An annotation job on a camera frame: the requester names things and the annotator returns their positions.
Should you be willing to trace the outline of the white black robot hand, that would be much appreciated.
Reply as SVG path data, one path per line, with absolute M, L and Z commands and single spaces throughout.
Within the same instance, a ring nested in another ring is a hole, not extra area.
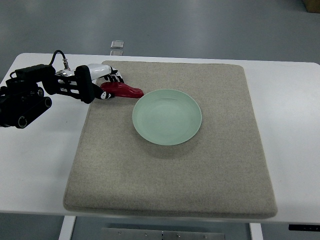
M 89 73 L 91 81 L 104 78 L 106 81 L 111 83 L 120 82 L 124 83 L 124 80 L 120 74 L 120 72 L 112 68 L 109 65 L 91 63 L 88 65 L 84 65 L 85 71 Z M 112 99 L 115 97 L 114 93 L 109 93 L 103 90 L 100 86 L 91 82 L 92 90 L 94 93 L 94 97 L 99 100 Z

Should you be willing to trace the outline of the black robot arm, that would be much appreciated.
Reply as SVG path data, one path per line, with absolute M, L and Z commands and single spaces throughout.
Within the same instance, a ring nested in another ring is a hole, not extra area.
M 76 68 L 75 75 L 56 74 L 52 65 L 34 65 L 17 69 L 0 87 L 0 126 L 24 129 L 52 106 L 52 100 L 46 96 L 69 96 L 84 103 L 94 99 L 91 89 L 89 69 Z

